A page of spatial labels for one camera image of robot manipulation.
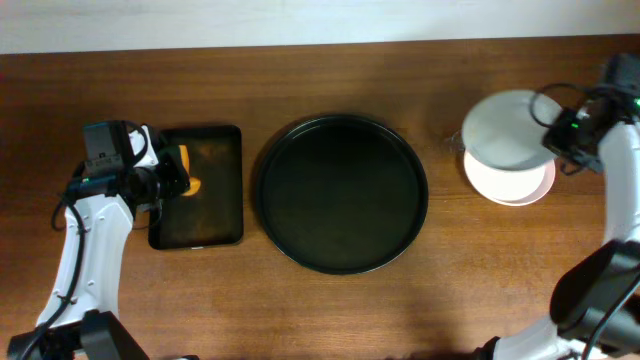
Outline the green yellow sponge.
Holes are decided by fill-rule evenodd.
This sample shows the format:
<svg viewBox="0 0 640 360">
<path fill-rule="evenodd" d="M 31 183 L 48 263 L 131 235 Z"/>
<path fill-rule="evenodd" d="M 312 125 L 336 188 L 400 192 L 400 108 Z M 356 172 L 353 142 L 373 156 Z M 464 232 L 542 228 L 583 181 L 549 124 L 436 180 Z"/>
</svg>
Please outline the green yellow sponge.
<svg viewBox="0 0 640 360">
<path fill-rule="evenodd" d="M 188 186 L 186 188 L 186 190 L 182 193 L 183 197 L 190 197 L 193 196 L 195 194 L 197 194 L 201 188 L 201 180 L 193 177 L 191 175 L 190 172 L 190 158 L 189 158 L 189 153 L 188 153 L 188 149 L 185 145 L 180 145 L 179 146 L 179 151 L 180 151 L 180 160 L 181 160 L 181 164 L 182 167 L 184 168 L 186 175 L 187 175 L 187 179 L 188 179 Z"/>
</svg>

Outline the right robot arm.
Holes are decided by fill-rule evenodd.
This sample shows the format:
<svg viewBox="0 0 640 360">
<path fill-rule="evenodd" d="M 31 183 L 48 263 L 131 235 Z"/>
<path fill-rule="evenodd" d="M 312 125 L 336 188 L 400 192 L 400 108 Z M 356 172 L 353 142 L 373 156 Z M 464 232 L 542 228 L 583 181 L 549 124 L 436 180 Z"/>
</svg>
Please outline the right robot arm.
<svg viewBox="0 0 640 360">
<path fill-rule="evenodd" d="M 576 108 L 542 90 L 500 92 L 462 125 L 465 157 L 496 172 L 543 168 L 555 159 L 605 177 L 600 247 L 561 277 L 541 320 L 495 337 L 475 359 L 606 359 L 639 351 L 639 93 L 585 88 Z"/>
</svg>

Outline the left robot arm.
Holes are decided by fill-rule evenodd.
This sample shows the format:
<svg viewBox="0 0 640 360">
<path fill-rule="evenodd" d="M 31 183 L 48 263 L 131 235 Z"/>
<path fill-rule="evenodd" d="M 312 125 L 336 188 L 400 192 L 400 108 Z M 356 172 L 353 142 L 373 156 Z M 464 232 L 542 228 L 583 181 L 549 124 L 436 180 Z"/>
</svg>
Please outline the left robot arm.
<svg viewBox="0 0 640 360">
<path fill-rule="evenodd" d="M 148 125 L 106 121 L 83 129 L 87 158 L 54 212 L 65 242 L 48 302 L 33 331 L 11 338 L 10 359 L 144 359 L 119 320 L 124 248 L 138 211 L 196 191 L 184 145 Z"/>
</svg>

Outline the white pink plate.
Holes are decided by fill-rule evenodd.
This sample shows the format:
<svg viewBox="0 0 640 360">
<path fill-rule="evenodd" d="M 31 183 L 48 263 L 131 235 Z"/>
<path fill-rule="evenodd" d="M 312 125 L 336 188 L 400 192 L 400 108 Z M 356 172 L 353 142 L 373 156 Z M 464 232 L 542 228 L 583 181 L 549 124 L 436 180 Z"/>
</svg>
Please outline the white pink plate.
<svg viewBox="0 0 640 360">
<path fill-rule="evenodd" d="M 529 170 L 507 171 L 482 164 L 468 151 L 463 156 L 463 168 L 480 195 L 512 207 L 530 205 L 543 198 L 551 190 L 556 175 L 554 161 Z"/>
</svg>

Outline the pale green plate top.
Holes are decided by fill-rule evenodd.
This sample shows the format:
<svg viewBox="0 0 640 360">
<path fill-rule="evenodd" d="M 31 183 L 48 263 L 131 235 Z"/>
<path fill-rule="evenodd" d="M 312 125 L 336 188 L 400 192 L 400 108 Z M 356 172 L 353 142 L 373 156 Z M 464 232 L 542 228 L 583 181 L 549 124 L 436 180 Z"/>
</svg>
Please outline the pale green plate top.
<svg viewBox="0 0 640 360">
<path fill-rule="evenodd" d="M 474 158 L 489 167 L 533 169 L 556 158 L 542 145 L 542 138 L 561 110 L 554 100 L 531 90 L 499 92 L 468 112 L 462 141 Z"/>
</svg>

